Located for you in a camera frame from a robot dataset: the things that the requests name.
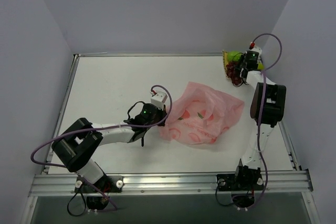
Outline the green fake pear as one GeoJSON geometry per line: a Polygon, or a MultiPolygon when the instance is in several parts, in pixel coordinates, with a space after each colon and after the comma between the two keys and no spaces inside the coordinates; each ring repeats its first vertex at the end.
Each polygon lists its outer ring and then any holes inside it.
{"type": "Polygon", "coordinates": [[[260,70],[260,71],[264,70],[264,65],[263,65],[262,62],[259,62],[259,63],[258,63],[258,67],[257,67],[257,69],[260,70]]]}

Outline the red fake grape bunch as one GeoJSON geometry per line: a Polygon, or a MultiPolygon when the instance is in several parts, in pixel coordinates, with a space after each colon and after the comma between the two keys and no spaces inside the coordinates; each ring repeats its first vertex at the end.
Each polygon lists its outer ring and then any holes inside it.
{"type": "Polygon", "coordinates": [[[238,69],[238,62],[229,62],[226,65],[226,75],[233,86],[240,87],[243,84],[242,78],[240,77],[240,71],[238,69]]]}

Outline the pink plastic bag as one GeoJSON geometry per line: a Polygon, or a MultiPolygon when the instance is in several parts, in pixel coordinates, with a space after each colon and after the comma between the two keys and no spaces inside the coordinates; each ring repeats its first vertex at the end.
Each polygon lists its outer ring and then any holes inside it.
{"type": "Polygon", "coordinates": [[[159,128],[160,136],[186,145],[213,144],[240,120],[244,105],[230,94],[189,82],[159,128]]]}

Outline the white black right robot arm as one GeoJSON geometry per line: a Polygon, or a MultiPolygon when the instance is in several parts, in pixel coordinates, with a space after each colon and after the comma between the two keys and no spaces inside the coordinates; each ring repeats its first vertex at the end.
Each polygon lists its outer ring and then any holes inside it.
{"type": "Polygon", "coordinates": [[[260,175],[264,162],[263,152],[268,139],[284,115],[287,89],[266,77],[260,70],[260,52],[256,49],[246,51],[238,62],[240,77],[254,90],[250,105],[250,117],[256,123],[250,135],[248,147],[239,160],[233,182],[244,189],[252,182],[252,177],[260,175]]]}

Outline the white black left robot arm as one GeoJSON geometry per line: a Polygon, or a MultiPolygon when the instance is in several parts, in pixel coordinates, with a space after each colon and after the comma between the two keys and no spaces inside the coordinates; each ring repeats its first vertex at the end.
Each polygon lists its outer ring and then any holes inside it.
{"type": "Polygon", "coordinates": [[[91,157],[100,145],[112,143],[133,143],[141,141],[152,126],[164,126],[167,116],[165,104],[143,103],[140,114],[123,121],[126,127],[92,124],[86,118],[75,121],[65,133],[80,130],[52,143],[51,148],[65,168],[87,180],[87,186],[94,192],[100,192],[110,180],[91,157]]]}

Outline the yellow woven mat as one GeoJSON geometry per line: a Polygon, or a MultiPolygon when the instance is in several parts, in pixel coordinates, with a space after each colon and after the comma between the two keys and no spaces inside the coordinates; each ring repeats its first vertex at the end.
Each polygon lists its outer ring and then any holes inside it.
{"type": "Polygon", "coordinates": [[[222,51],[222,54],[223,54],[223,66],[224,66],[225,75],[226,75],[226,65],[229,63],[228,60],[227,60],[227,53],[228,53],[228,51],[224,51],[224,50],[222,51]]]}

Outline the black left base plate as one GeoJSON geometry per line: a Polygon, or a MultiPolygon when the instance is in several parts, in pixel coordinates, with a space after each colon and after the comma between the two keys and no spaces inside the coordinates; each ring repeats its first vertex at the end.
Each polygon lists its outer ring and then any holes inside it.
{"type": "MultiPolygon", "coordinates": [[[[121,193],[123,187],[123,177],[122,176],[107,176],[103,175],[95,184],[93,184],[103,193],[121,193]]],[[[84,194],[98,193],[96,189],[85,182],[84,178],[80,175],[77,176],[75,182],[74,192],[78,193],[79,189],[84,194]]]]}

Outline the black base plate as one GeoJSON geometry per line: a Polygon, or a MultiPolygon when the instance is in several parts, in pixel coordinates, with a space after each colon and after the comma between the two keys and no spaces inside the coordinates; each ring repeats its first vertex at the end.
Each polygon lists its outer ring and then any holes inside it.
{"type": "MultiPolygon", "coordinates": [[[[93,184],[103,193],[121,193],[123,187],[123,177],[122,176],[107,176],[103,175],[95,184],[93,184]]],[[[84,194],[98,193],[96,189],[85,182],[84,178],[80,175],[77,176],[75,182],[74,192],[78,193],[79,189],[84,194]]]]}
{"type": "Polygon", "coordinates": [[[219,191],[263,190],[264,182],[258,175],[217,174],[219,191]]]}

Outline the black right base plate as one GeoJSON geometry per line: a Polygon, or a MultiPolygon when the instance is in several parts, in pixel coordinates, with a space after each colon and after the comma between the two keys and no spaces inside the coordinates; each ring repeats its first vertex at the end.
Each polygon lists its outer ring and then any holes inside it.
{"type": "Polygon", "coordinates": [[[217,174],[219,191],[263,190],[264,182],[258,175],[217,174]]]}

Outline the aluminium front rail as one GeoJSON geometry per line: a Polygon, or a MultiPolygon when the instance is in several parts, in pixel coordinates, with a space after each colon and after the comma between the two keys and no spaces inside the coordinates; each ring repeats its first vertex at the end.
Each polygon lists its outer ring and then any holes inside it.
{"type": "MultiPolygon", "coordinates": [[[[213,194],[216,188],[216,175],[207,173],[146,173],[109,174],[113,179],[123,181],[122,195],[186,195],[213,194]]],[[[71,196],[75,192],[75,174],[36,175],[29,196],[71,196]]],[[[313,191],[308,171],[270,171],[267,193],[300,193],[313,191]]]]}

